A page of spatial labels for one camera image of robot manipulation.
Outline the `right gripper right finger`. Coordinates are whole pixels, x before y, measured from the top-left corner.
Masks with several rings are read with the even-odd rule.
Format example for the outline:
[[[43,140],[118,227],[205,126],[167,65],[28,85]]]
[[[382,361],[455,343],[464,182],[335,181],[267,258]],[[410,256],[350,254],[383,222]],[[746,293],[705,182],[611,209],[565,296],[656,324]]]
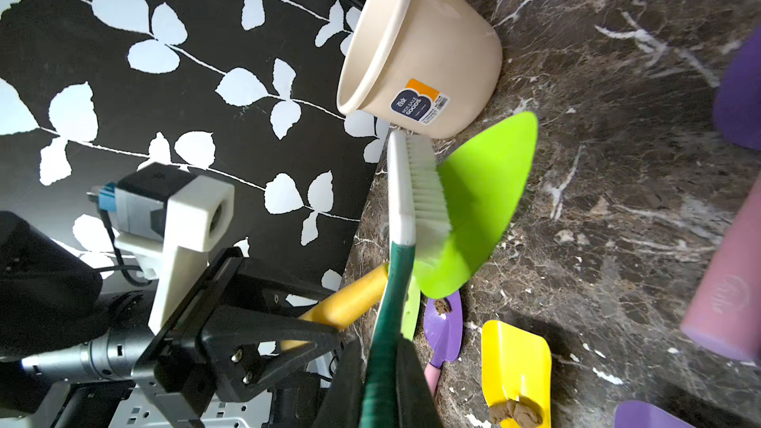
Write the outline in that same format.
[[[396,426],[399,428],[442,428],[414,344],[400,337],[396,349]]]

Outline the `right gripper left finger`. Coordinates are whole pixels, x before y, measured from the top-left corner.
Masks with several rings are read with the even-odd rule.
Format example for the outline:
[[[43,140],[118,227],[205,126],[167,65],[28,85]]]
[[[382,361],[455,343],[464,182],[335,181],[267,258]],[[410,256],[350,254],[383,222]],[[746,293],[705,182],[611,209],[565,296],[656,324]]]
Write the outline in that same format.
[[[364,394],[362,343],[356,339],[342,353],[335,378],[323,399],[312,428],[357,428]]]

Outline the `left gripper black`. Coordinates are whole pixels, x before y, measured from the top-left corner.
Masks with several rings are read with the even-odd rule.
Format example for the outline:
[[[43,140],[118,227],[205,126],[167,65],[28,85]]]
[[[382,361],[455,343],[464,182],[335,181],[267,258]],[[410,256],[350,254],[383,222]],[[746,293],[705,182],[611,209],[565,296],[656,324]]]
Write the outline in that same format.
[[[248,401],[335,350],[337,329],[281,316],[276,268],[228,249],[206,269],[133,369],[160,410]]]

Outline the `green white scrub brush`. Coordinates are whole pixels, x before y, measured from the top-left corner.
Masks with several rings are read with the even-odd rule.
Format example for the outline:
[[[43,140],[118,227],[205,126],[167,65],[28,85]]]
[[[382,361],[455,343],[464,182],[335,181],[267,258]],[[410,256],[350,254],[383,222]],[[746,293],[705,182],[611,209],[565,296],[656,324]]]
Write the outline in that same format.
[[[386,166],[390,266],[366,370],[361,427],[398,424],[396,351],[414,263],[436,260],[451,232],[432,141],[391,132]]]

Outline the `lime pointed trowel yellow handle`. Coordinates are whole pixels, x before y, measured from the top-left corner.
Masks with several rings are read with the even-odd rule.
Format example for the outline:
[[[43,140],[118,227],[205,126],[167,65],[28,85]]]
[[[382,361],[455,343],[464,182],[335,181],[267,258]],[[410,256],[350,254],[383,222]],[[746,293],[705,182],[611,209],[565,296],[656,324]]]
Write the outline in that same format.
[[[524,112],[477,134],[437,162],[451,223],[441,255],[414,263],[404,305],[422,295],[441,299],[467,283],[493,253],[517,208],[532,167],[538,136],[534,114]],[[378,267],[308,309],[304,320],[343,330],[374,304],[381,307],[388,267]]]

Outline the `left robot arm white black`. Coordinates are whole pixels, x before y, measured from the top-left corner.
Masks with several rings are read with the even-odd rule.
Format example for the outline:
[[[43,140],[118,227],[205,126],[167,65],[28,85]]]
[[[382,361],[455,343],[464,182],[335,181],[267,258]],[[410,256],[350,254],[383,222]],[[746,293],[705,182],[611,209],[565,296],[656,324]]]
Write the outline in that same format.
[[[131,295],[101,294],[102,279],[11,212],[1,215],[1,360],[91,342],[116,326]],[[269,301],[290,290],[240,250],[222,252],[129,366],[132,379],[176,427],[200,426],[212,396],[243,402],[335,349],[336,329]]]

